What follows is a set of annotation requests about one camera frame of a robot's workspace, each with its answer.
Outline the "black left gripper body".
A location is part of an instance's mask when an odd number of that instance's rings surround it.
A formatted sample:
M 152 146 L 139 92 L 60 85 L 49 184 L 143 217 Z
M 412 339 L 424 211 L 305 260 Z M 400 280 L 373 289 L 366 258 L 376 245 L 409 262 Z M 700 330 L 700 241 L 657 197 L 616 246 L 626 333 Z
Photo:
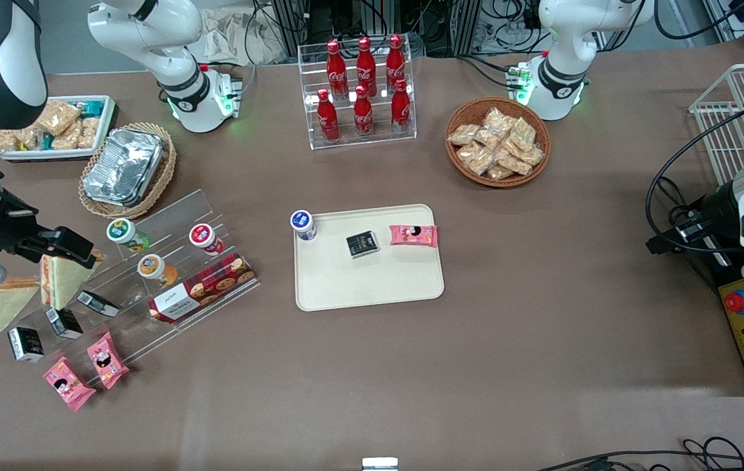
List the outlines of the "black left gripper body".
M 740 252 L 739 203 L 732 184 L 723 184 L 690 205 L 671 210 L 671 249 L 681 251 Z

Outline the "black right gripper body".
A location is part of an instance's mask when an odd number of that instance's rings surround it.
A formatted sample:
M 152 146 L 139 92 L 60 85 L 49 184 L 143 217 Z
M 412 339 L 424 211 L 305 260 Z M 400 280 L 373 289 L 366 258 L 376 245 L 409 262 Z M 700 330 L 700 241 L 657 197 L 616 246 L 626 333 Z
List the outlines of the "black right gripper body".
M 45 227 L 37 223 L 39 210 L 19 197 L 3 191 L 0 197 L 0 253 L 40 259 L 48 254 L 49 240 L 41 236 Z

